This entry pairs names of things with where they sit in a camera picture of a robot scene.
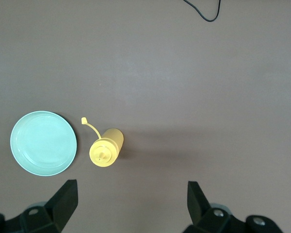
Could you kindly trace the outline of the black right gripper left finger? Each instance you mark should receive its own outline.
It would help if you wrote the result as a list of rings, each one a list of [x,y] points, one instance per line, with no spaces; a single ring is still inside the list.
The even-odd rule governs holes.
[[[60,233],[78,206],[78,183],[68,180],[47,201],[31,205],[6,220],[0,214],[0,233]]]

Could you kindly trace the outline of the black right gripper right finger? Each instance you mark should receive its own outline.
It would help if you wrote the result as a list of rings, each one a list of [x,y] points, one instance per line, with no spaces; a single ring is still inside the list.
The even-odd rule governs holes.
[[[212,207],[198,182],[188,182],[187,207],[192,224],[184,230],[186,233],[282,232],[273,220],[265,216],[250,215],[243,222],[220,205]]]

